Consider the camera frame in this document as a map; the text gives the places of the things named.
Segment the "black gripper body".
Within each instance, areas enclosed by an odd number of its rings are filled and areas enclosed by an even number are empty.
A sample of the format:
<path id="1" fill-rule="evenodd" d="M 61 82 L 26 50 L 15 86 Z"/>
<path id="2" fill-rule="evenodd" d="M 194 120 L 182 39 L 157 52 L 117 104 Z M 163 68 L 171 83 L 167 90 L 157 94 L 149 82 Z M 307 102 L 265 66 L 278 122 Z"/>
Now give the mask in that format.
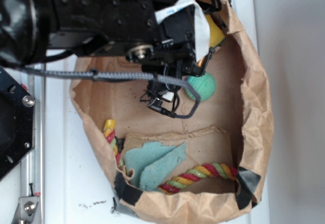
<path id="1" fill-rule="evenodd" d="M 143 44 L 127 51 L 129 62 L 144 67 L 168 67 L 184 76 L 202 76 L 209 62 L 210 27 L 196 0 L 177 0 L 155 12 L 161 41 Z"/>

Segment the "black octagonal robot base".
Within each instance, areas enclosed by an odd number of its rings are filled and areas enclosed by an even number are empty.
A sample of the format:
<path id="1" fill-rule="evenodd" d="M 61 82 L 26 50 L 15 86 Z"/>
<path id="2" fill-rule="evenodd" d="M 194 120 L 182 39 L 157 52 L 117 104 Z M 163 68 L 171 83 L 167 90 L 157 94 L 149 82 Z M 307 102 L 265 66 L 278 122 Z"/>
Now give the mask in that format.
<path id="1" fill-rule="evenodd" d="M 33 148 L 34 98 L 1 68 L 1 179 Z"/>

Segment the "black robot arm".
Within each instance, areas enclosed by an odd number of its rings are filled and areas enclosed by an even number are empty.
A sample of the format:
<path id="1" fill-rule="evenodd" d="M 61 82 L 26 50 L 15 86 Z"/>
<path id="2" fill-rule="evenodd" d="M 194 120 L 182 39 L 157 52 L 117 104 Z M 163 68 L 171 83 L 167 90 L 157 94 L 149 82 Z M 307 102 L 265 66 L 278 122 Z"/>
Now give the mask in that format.
<path id="1" fill-rule="evenodd" d="M 124 56 L 143 71 L 199 76 L 209 35 L 195 27 L 220 0 L 1 0 L 1 66 Z"/>

